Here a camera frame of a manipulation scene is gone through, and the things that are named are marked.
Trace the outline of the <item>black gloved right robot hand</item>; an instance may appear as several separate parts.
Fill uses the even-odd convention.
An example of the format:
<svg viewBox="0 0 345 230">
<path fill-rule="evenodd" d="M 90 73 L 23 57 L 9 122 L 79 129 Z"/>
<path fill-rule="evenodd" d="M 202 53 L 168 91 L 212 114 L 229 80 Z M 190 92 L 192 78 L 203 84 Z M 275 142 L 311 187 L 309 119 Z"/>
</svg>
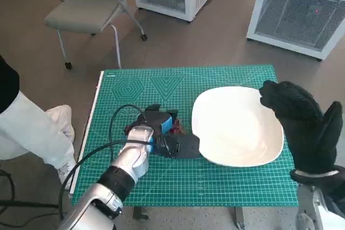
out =
<svg viewBox="0 0 345 230">
<path fill-rule="evenodd" d="M 334 101 L 323 112 L 312 94 L 289 82 L 266 80 L 260 103 L 273 110 L 283 127 L 295 169 L 320 175 L 335 170 L 342 126 L 342 105 Z"/>
</svg>

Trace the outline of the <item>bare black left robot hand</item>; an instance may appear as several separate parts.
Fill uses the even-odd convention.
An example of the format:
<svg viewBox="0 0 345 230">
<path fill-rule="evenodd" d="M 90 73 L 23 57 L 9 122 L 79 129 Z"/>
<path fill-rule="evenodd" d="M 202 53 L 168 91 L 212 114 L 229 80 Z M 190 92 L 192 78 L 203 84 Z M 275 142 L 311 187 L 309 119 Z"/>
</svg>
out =
<svg viewBox="0 0 345 230">
<path fill-rule="evenodd" d="M 148 106 L 142 114 L 137 117 L 139 125 L 146 125 L 154 130 L 154 136 L 169 132 L 177 119 L 178 110 L 160 110 L 160 104 Z"/>
</svg>

